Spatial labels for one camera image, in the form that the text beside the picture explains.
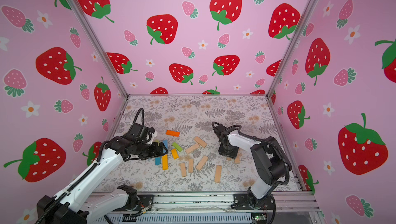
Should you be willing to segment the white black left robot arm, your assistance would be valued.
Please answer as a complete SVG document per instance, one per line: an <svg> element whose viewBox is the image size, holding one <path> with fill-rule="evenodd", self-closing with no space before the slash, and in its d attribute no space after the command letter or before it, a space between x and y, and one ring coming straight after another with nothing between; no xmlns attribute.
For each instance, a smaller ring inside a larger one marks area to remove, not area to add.
<svg viewBox="0 0 396 224"><path fill-rule="evenodd" d="M164 143L141 143L115 137L101 144L98 157L68 186L55 196L42 197L37 203L38 224L91 224L117 209L140 216L151 208L144 204L132 186L123 184L91 203L88 197L116 167L124 162L166 156Z"/></svg>

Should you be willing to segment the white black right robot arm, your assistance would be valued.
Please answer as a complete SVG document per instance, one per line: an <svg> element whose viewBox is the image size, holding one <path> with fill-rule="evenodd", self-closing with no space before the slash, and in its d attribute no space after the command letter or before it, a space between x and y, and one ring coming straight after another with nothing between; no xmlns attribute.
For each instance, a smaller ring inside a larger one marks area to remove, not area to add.
<svg viewBox="0 0 396 224"><path fill-rule="evenodd" d="M235 159L239 149L243 149L253 157L258 178L248 188L244 204L249 204L252 209L259 209L265 205L265 201L279 185L289 183L292 167L274 137L261 139L238 130L216 131L215 134L220 142L220 155Z"/></svg>

